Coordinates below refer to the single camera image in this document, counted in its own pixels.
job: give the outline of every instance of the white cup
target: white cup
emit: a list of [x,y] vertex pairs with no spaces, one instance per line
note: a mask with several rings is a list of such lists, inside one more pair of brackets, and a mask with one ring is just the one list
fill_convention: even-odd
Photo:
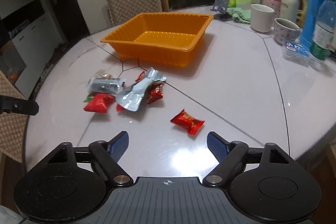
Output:
[[274,39],[283,45],[285,41],[294,42],[301,34],[301,29],[294,22],[284,18],[274,20]]
[[251,28],[257,32],[269,32],[274,22],[275,11],[271,7],[251,5]]

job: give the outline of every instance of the table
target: table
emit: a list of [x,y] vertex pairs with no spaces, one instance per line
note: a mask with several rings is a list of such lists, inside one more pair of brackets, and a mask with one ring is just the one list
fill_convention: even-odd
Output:
[[[213,14],[210,7],[179,12]],[[30,117],[26,131],[26,164],[30,170],[64,141],[87,146],[129,133],[129,147],[119,164],[138,176],[198,176],[202,179],[218,162],[207,149],[215,131],[228,141],[251,147],[277,143],[296,160],[308,162],[336,135],[336,63],[312,68],[282,58],[273,32],[257,33],[250,25],[213,20],[202,46],[186,68],[122,59],[100,43],[114,28],[82,39],[56,64],[36,101],[40,112]],[[100,69],[126,79],[130,85],[154,66],[167,76],[164,98],[137,112],[84,112],[85,86]],[[170,123],[183,108],[205,120],[196,136]],[[87,164],[82,167],[90,169]]]

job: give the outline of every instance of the bottle label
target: bottle label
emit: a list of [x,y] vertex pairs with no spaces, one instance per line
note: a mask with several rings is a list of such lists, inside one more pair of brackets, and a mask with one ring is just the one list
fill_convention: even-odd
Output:
[[316,23],[313,44],[310,47],[311,54],[319,60],[326,60],[333,38],[333,32],[329,32]]

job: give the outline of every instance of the orange plastic tray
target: orange plastic tray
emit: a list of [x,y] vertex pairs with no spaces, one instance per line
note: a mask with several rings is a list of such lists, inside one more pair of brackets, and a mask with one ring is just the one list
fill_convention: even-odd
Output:
[[212,15],[182,13],[139,14],[101,42],[122,57],[184,67],[193,58]]

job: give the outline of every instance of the white cabinet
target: white cabinet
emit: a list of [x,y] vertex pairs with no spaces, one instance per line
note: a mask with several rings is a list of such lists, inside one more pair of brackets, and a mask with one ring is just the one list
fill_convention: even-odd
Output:
[[14,37],[13,43],[26,64],[15,86],[28,98],[44,66],[49,62],[54,49],[61,41],[58,40],[50,20],[43,14]]

